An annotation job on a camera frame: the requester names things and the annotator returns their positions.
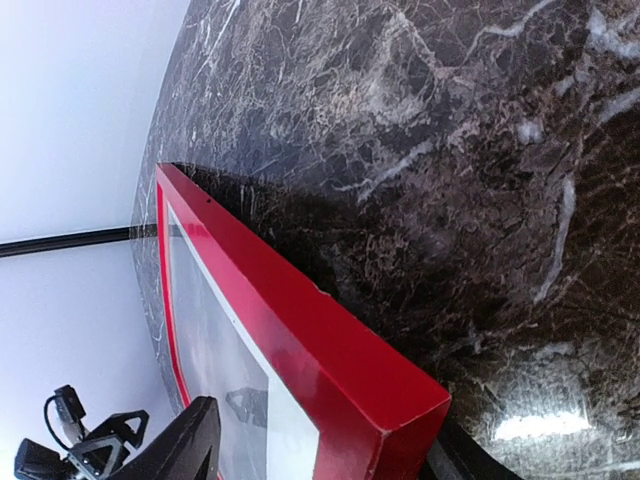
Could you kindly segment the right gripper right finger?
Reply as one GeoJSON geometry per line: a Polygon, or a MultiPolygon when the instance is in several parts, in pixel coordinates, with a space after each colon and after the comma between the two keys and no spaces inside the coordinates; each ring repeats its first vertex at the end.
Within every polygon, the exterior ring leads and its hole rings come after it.
{"type": "Polygon", "coordinates": [[[468,443],[457,444],[437,439],[427,462],[436,479],[494,479],[486,454],[468,443]]]}

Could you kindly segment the wooden picture frame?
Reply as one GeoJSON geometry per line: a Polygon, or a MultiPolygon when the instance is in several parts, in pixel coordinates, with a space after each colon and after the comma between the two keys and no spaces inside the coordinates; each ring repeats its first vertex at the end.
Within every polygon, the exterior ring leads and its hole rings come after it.
{"type": "Polygon", "coordinates": [[[417,478],[450,394],[176,166],[156,184],[172,373],[218,402],[218,478],[417,478]]]}

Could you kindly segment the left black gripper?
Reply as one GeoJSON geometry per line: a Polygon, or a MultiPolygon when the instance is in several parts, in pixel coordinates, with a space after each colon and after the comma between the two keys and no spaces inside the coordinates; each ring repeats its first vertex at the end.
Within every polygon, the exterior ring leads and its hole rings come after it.
{"type": "Polygon", "coordinates": [[[148,422],[145,410],[113,414],[72,447],[67,459],[87,479],[107,479],[122,467],[126,444],[141,447],[148,422]]]}

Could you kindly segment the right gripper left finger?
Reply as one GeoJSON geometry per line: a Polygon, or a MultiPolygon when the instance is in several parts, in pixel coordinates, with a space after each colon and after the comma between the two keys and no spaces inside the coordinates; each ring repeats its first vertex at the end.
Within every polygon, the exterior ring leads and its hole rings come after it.
{"type": "Polygon", "coordinates": [[[191,401],[134,460],[112,475],[122,480],[216,480],[221,422],[214,397],[191,401]]]}

